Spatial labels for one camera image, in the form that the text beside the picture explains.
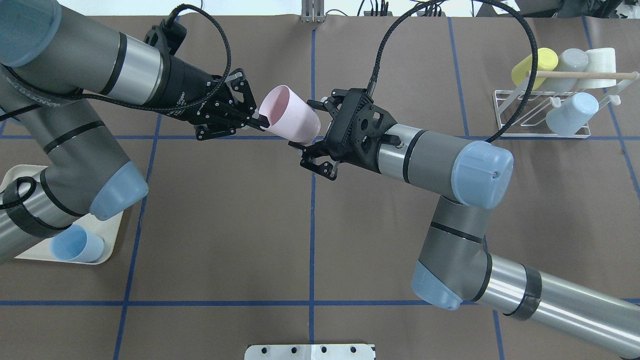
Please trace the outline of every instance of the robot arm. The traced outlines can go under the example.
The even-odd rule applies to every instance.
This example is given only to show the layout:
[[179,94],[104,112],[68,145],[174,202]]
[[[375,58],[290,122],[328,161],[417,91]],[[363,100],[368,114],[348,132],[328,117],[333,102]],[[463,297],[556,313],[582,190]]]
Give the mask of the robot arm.
[[[611,351],[640,357],[640,307],[490,254],[483,238],[502,200],[513,157],[486,142],[397,124],[365,89],[335,89],[307,102],[333,118],[300,165],[330,180],[351,163],[439,193],[412,279],[421,299],[448,310],[463,300],[532,320]],[[315,159],[330,156],[319,165]]]
[[84,99],[97,95],[80,95],[83,90],[187,121],[198,140],[269,127],[255,111],[244,71],[229,72],[221,28],[224,76],[174,56],[186,29],[173,19],[189,7],[176,8],[141,42],[55,0],[0,1],[0,106],[6,113],[36,108],[19,120],[52,163],[0,194],[0,263],[87,213],[106,220],[148,192],[145,178]]

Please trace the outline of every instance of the black band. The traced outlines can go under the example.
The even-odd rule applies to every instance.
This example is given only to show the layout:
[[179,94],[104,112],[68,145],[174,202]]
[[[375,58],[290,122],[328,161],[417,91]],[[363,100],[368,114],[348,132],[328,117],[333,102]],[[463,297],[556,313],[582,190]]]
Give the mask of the black band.
[[40,184],[42,185],[42,190],[44,190],[44,193],[47,194],[47,196],[49,197],[49,200],[51,200],[51,202],[53,202],[53,204],[55,206],[58,207],[58,209],[66,212],[67,214],[73,216],[73,217],[77,217],[77,218],[81,218],[84,215],[76,213],[75,211],[72,211],[71,209],[69,209],[68,207],[64,206],[59,200],[58,198],[55,197],[55,195],[53,195],[53,193],[51,192],[51,189],[49,188],[49,185],[47,184],[47,177],[45,176],[45,171],[47,169],[44,169],[41,171],[40,173]]
[[20,121],[18,119],[15,119],[15,117],[20,115],[20,114],[24,114],[24,113],[27,113],[27,112],[29,112],[31,110],[35,110],[35,109],[38,109],[38,108],[41,108],[41,106],[38,105],[38,104],[33,104],[33,105],[25,106],[23,108],[19,108],[17,110],[13,110],[11,112],[6,112],[0,106],[0,110],[2,110],[3,113],[4,113],[3,115],[0,115],[0,122],[5,121],[6,119],[11,119],[11,118],[14,118],[14,120],[16,120],[16,121]]
[[527,276],[527,284],[524,288],[524,296],[520,301],[520,304],[511,314],[505,314],[506,316],[512,316],[517,320],[528,320],[533,313],[538,310],[540,305],[540,297],[542,295],[542,278],[540,272],[535,268],[530,268],[526,265],[524,271]]
[[471,299],[472,302],[476,302],[480,300],[482,295],[484,295],[484,292],[486,291],[486,287],[489,286],[489,280],[491,279],[492,269],[493,269],[493,259],[491,258],[491,254],[487,252],[486,253],[486,272],[484,273],[484,281],[482,283],[482,286],[480,287],[480,291],[478,291],[478,294],[473,299]]
[[30,198],[33,195],[33,193],[36,192],[36,188],[38,187],[38,184],[36,183],[35,179],[33,179],[30,176],[23,176],[15,180],[15,184],[16,184],[15,186],[17,188],[20,188],[20,185],[24,183],[29,183],[29,190],[27,190],[27,192],[24,193],[23,196],[18,196],[17,198],[13,198],[12,201],[5,201],[3,197],[4,203],[0,204],[0,210],[8,210],[8,209],[14,208],[22,204],[23,202],[27,201],[27,199]]
[[411,153],[413,152],[413,147],[415,147],[415,143],[418,142],[418,139],[420,138],[420,136],[422,136],[422,134],[426,133],[426,130],[420,130],[418,131],[415,136],[411,139],[411,142],[409,143],[409,147],[406,149],[406,154],[404,155],[404,163],[402,166],[402,176],[404,177],[404,181],[407,184],[409,183],[409,159],[411,159]]
[[[18,192],[20,186],[20,179],[12,182],[7,186],[3,195],[3,203],[8,204],[20,200],[20,193]],[[35,236],[37,238],[52,238],[60,232],[69,228],[53,227],[37,217],[34,217],[24,206],[24,203],[20,203],[10,209],[6,210],[6,214],[13,221],[13,223],[25,233]]]
[[120,72],[122,71],[122,65],[124,65],[124,56],[127,54],[127,35],[120,33],[120,45],[118,46],[118,56],[116,57],[116,63],[113,65],[111,76],[109,81],[104,85],[104,89],[100,92],[102,95],[109,95],[116,85]]
[[151,97],[151,100],[145,103],[145,106],[154,107],[155,104],[159,104],[158,102],[163,98],[164,91],[166,90],[169,83],[169,76],[172,72],[172,63],[173,63],[174,57],[170,56],[168,51],[162,51],[162,50],[160,50],[160,57],[162,57],[162,64],[163,64],[162,74],[160,75],[160,82],[158,83],[158,88],[156,89],[156,93],[153,95],[153,97]]
[[75,128],[75,129],[69,131],[68,133],[66,133],[64,135],[60,135],[59,137],[57,137],[57,139],[55,139],[52,142],[48,143],[47,146],[45,146],[43,148],[43,150],[44,150],[45,154],[49,154],[53,149],[55,149],[58,146],[62,145],[67,140],[70,140],[70,139],[72,139],[72,138],[84,133],[85,131],[89,131],[91,129],[95,129],[96,127],[102,127],[102,126],[104,126],[104,123],[101,120],[90,122],[89,124],[85,124],[85,125],[79,126],[79,127]]
[[442,230],[445,233],[449,233],[449,234],[455,235],[455,236],[457,236],[459,238],[463,238],[463,239],[467,239],[467,240],[473,241],[474,243],[482,243],[482,241],[483,241],[482,238],[479,238],[477,236],[473,236],[471,234],[464,233],[463,231],[456,230],[456,229],[454,229],[452,227],[448,227],[446,225],[442,225],[442,224],[440,224],[438,222],[435,222],[435,221],[431,222],[431,227],[433,227],[435,229],[438,229],[438,230]]

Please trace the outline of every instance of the plastic cup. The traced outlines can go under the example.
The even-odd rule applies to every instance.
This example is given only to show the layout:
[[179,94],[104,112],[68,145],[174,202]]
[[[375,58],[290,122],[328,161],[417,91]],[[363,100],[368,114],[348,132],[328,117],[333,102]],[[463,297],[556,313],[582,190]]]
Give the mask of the plastic cup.
[[269,120],[263,129],[292,142],[311,143],[320,132],[318,115],[287,85],[270,91],[258,113]]
[[[584,72],[616,72],[616,50],[613,47],[603,47],[601,49],[587,50],[589,63]],[[580,79],[578,88],[596,89],[608,88],[616,85],[613,79]]]
[[565,100],[559,108],[547,113],[547,126],[560,136],[571,136],[598,112],[598,100],[591,94],[579,92]]
[[[518,86],[521,82],[527,79],[527,71],[531,70],[531,64],[533,63],[533,56],[529,55],[522,60],[518,65],[511,69],[511,80]],[[538,49],[538,70],[539,71],[553,71],[558,65],[558,55],[555,51],[548,47],[541,47]],[[533,90],[542,85],[542,82],[547,78],[536,78],[533,82]]]
[[[589,63],[589,55],[580,49],[567,49],[558,56],[558,66],[555,71],[581,72]],[[570,91],[578,79],[548,78],[543,87],[547,91],[562,93]]]
[[60,261],[91,263],[102,256],[104,240],[79,225],[71,225],[51,239],[49,248]]

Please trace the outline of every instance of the metal plate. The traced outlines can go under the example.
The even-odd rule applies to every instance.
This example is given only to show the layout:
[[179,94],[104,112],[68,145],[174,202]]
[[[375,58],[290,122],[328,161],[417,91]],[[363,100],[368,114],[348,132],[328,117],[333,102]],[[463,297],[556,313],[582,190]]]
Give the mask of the metal plate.
[[375,360],[376,346],[367,344],[252,345],[244,360]]

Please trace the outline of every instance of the wooden dowel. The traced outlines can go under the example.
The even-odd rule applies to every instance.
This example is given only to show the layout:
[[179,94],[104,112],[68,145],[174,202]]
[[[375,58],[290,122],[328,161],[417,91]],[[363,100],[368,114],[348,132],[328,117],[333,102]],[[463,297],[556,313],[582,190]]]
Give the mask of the wooden dowel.
[[[527,71],[527,77],[531,76],[531,71]],[[538,71],[538,78],[561,78],[561,79],[614,79],[614,80],[636,80],[637,72],[569,72],[569,71]]]

